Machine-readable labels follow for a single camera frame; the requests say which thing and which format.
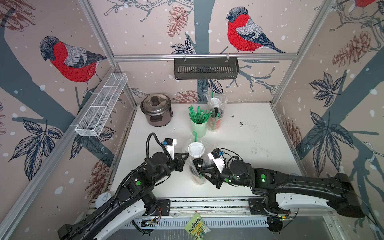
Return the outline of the clear plastic carrier bag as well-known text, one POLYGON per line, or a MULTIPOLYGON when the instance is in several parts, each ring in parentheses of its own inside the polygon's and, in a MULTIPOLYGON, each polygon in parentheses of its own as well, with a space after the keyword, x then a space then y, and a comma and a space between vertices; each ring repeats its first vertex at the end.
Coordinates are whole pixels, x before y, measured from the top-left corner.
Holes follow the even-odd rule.
POLYGON ((225 110, 225 108, 226 108, 226 106, 227 106, 227 103, 228 103, 228 98, 227 98, 227 96, 226 95, 224 95, 224 94, 217 94, 217 93, 214 93, 214 92, 206 92, 205 94, 204 94, 204 96, 206 97, 206 99, 207 99, 207 104, 208 104, 208 107, 209 107, 209 110, 210 111, 212 111, 213 113, 215 113, 215 115, 217 115, 217 117, 219 116, 218 115, 218 112, 219 112, 219 109, 212 109, 211 108, 211 106, 210 106, 210 104, 209 104, 209 100, 211 99, 211 98, 214 98, 214 97, 219 97, 219 98, 223 98, 223 100, 225 101, 225 105, 223 106, 223 107, 221 107, 220 109, 222 109, 223 110, 223 117, 224 117, 224 110, 225 110))

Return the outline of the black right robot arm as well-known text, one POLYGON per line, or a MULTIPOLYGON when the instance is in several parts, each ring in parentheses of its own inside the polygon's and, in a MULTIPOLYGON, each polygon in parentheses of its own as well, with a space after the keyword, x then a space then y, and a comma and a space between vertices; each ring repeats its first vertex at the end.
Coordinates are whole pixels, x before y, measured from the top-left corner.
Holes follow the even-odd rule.
POLYGON ((325 199, 327 205, 344 217, 362 218, 363 210, 358 196, 346 174, 338 173, 331 178, 309 178, 284 174, 274 170, 254 168, 236 159, 220 171, 215 164, 203 166, 201 159, 193 160, 197 172, 217 189, 223 183, 251 189, 254 195, 264 199, 255 211, 266 216, 286 213, 279 207, 277 194, 289 193, 325 199))

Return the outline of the white lid cup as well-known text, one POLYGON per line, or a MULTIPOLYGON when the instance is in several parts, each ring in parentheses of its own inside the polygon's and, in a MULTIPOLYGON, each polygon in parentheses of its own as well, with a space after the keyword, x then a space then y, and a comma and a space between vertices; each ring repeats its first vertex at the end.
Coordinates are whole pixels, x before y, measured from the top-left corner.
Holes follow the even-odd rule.
POLYGON ((212 109, 220 109, 225 105, 225 101, 223 100, 223 98, 214 97, 209 100, 209 104, 212 109))
POLYGON ((205 147, 201 142, 192 142, 188 146, 188 153, 191 158, 201 158, 205 153, 205 147))

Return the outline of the black lid red cup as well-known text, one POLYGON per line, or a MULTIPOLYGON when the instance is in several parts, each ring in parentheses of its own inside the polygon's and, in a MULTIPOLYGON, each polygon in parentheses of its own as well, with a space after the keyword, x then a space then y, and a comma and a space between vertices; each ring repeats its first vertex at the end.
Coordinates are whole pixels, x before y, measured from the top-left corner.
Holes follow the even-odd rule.
POLYGON ((189 171, 191 174, 192 181, 196 185, 203 185, 206 182, 206 179, 203 176, 198 175, 198 172, 196 169, 196 163, 201 163, 203 164, 203 166, 207 166, 208 160, 204 158, 197 158, 197 159, 188 158, 189 171))
POLYGON ((221 121, 223 117, 223 110, 219 109, 218 117, 215 113, 212 113, 209 120, 207 121, 207 129, 211 132, 217 132, 221 126, 221 121))

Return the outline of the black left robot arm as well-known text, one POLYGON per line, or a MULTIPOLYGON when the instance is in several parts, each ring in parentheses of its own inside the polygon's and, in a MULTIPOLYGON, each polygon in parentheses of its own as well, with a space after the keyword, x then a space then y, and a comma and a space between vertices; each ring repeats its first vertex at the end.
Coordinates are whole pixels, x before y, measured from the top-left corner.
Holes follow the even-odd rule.
POLYGON ((91 215, 74 225, 58 230, 61 240, 106 240, 128 222, 151 215, 158 208, 153 190, 165 182, 173 171, 182 172, 189 153, 170 153, 172 139, 159 141, 155 133, 146 140, 145 161, 130 171, 115 194, 91 215))

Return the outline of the spare clear plastic bag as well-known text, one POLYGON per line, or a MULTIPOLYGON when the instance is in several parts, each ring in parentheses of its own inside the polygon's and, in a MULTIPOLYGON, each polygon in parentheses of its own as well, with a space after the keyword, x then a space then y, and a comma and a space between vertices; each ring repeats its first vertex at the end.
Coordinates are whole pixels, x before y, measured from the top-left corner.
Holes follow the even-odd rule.
POLYGON ((202 141, 189 140, 184 150, 189 154, 186 160, 187 172, 194 184, 203 185, 207 180, 199 174, 198 168, 205 167, 209 162, 205 145, 202 141))

